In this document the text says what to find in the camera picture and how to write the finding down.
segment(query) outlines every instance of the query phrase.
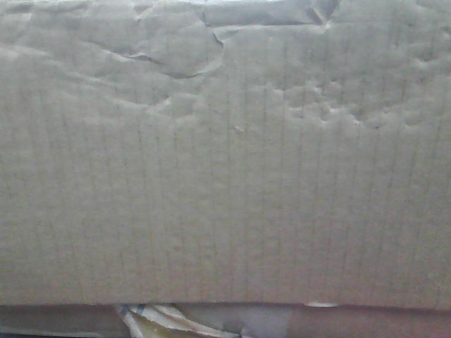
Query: crumpled paper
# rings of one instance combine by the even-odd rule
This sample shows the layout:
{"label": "crumpled paper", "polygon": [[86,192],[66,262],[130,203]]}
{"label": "crumpled paper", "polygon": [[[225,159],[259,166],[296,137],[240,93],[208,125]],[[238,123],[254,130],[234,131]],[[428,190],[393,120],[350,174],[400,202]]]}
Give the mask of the crumpled paper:
{"label": "crumpled paper", "polygon": [[167,305],[125,305],[118,314],[130,328],[133,338],[241,338],[187,319],[177,308]]}

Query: wrinkled paper surface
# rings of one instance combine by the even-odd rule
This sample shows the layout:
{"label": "wrinkled paper surface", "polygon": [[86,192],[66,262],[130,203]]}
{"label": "wrinkled paper surface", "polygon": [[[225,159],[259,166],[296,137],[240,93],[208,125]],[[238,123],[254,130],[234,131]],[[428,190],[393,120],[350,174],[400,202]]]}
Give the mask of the wrinkled paper surface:
{"label": "wrinkled paper surface", "polygon": [[450,307],[448,0],[0,16],[0,303]]}

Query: cardboard box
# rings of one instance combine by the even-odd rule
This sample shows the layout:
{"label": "cardboard box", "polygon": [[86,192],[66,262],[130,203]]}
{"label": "cardboard box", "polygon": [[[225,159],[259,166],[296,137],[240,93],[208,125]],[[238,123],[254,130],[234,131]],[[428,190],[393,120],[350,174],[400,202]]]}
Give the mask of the cardboard box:
{"label": "cardboard box", "polygon": [[450,11],[0,2],[0,303],[449,309]]}

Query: corrugated cardboard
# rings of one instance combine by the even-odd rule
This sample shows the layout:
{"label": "corrugated cardboard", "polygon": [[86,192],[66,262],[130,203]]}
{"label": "corrugated cardboard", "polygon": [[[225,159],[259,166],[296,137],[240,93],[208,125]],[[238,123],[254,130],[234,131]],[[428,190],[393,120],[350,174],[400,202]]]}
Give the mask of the corrugated cardboard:
{"label": "corrugated cardboard", "polygon": [[450,308],[448,0],[0,14],[0,303]]}
{"label": "corrugated cardboard", "polygon": [[[189,318],[256,338],[449,338],[451,311],[262,304],[183,304]],[[0,307],[0,332],[63,337],[129,337],[112,306]]]}

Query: cardboard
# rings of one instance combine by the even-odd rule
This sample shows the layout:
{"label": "cardboard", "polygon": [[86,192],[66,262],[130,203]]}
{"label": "cardboard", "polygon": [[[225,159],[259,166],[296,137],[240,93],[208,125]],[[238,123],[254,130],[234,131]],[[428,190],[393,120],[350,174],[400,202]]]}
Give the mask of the cardboard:
{"label": "cardboard", "polygon": [[447,0],[0,14],[0,303],[450,308]]}
{"label": "cardboard", "polygon": [[[188,318],[256,338],[449,338],[451,311],[262,304],[179,304]],[[0,332],[129,337],[113,306],[4,306]]]}

